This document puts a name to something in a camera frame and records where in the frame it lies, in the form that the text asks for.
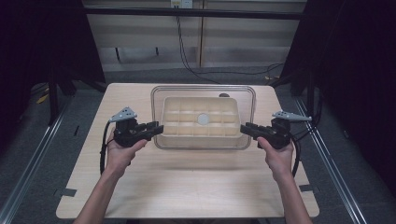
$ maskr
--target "gray carpet floor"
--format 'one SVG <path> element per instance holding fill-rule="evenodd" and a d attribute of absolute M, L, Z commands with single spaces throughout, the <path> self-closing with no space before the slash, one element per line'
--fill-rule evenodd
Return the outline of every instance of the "gray carpet floor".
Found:
<path fill-rule="evenodd" d="M 279 75 L 281 66 L 268 73 L 266 67 L 251 68 L 206 68 L 200 72 L 217 72 L 200 74 L 220 84 L 266 85 Z M 165 69 L 152 71 L 112 72 L 106 73 L 107 83 L 138 82 L 138 83 L 213 83 L 199 78 L 186 69 Z M 55 211 L 60 198 L 54 195 L 57 189 L 64 189 L 79 151 L 91 127 L 96 110 L 103 98 L 99 91 L 92 90 L 82 83 L 77 83 L 78 91 L 64 114 L 58 132 L 50 143 L 43 161 L 35 173 L 29 189 L 23 197 L 12 223 L 71 223 L 61 220 Z M 8 151 L 0 159 L 0 206 L 3 206 L 26 164 L 35 152 L 41 137 L 48 128 L 50 118 L 49 102 L 37 105 L 39 94 L 32 95 L 29 108 L 24 113 L 15 138 Z M 299 113 L 295 99 L 290 95 L 288 85 L 276 88 L 276 95 L 285 111 Z M 67 101 L 60 95 L 60 105 Z M 300 123 L 292 125 L 292 133 L 299 133 L 305 126 Z M 368 223 L 395 223 L 396 202 L 376 172 L 363 159 L 353 139 L 345 138 L 344 128 L 332 114 L 324 102 L 321 121 L 318 125 L 320 134 L 332 153 L 340 172 L 359 203 Z M 315 196 L 320 214 L 314 223 L 353 223 L 346 207 L 332 182 L 332 179 L 319 156 L 315 144 L 306 136 L 301 141 L 302 162 L 310 184 L 315 188 Z M 285 223 L 283 218 L 267 218 L 266 223 Z M 125 223 L 125 220 L 106 220 L 105 223 Z"/>

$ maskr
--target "human arm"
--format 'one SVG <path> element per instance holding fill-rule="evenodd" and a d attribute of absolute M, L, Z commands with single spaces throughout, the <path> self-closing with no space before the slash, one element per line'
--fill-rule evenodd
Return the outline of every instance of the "human arm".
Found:
<path fill-rule="evenodd" d="M 265 161 L 272 170 L 273 178 L 279 187 L 286 222 L 288 224 L 312 223 L 306 211 L 303 198 L 291 174 L 293 145 L 290 143 L 286 147 L 276 150 L 263 137 L 258 137 L 257 141 L 266 152 Z"/>
<path fill-rule="evenodd" d="M 107 139 L 106 168 L 74 223 L 103 222 L 108 204 L 119 179 L 125 173 L 125 169 L 134 158 L 136 151 L 147 143 L 147 140 L 140 140 L 132 147 L 121 147 L 113 141 L 113 131 L 111 131 Z"/>

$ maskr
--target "wooden tabletop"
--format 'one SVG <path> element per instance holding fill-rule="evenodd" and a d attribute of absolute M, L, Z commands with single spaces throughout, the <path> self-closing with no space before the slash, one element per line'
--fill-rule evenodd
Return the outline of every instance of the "wooden tabletop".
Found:
<path fill-rule="evenodd" d="M 76 195 L 62 197 L 56 212 L 59 218 L 75 218 L 99 179 L 99 151 L 107 121 L 125 106 L 137 113 L 139 123 L 152 121 L 150 94 L 157 86 L 108 86 L 67 184 L 68 189 L 77 190 Z M 274 89 L 250 87 L 256 92 L 254 123 L 270 125 L 272 114 L 281 109 Z M 256 141 L 244 150 L 158 149 L 150 141 L 116 186 L 106 217 L 283 217 L 278 187 L 264 159 L 265 151 L 257 148 Z M 309 184 L 301 163 L 295 179 L 297 185 Z M 317 216 L 313 192 L 301 194 L 309 215 Z"/>

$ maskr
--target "person's left hand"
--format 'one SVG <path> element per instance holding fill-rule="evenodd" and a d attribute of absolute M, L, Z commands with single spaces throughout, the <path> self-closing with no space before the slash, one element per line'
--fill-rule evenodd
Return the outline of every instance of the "person's left hand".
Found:
<path fill-rule="evenodd" d="M 134 158 L 135 153 L 146 145 L 147 140 L 142 139 L 132 147 L 122 147 L 113 140 L 114 129 L 111 130 L 110 136 L 107 139 L 107 164 L 105 172 L 110 171 L 117 178 L 120 178 L 125 173 L 125 169 Z"/>

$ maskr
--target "clear plastic container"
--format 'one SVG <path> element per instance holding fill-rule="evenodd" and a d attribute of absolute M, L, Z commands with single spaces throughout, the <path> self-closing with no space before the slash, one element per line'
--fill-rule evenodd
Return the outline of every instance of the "clear plastic container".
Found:
<path fill-rule="evenodd" d="M 255 99 L 248 86 L 158 86 L 152 116 L 164 127 L 154 142 L 162 149 L 244 149 L 250 138 L 240 125 L 253 121 Z"/>

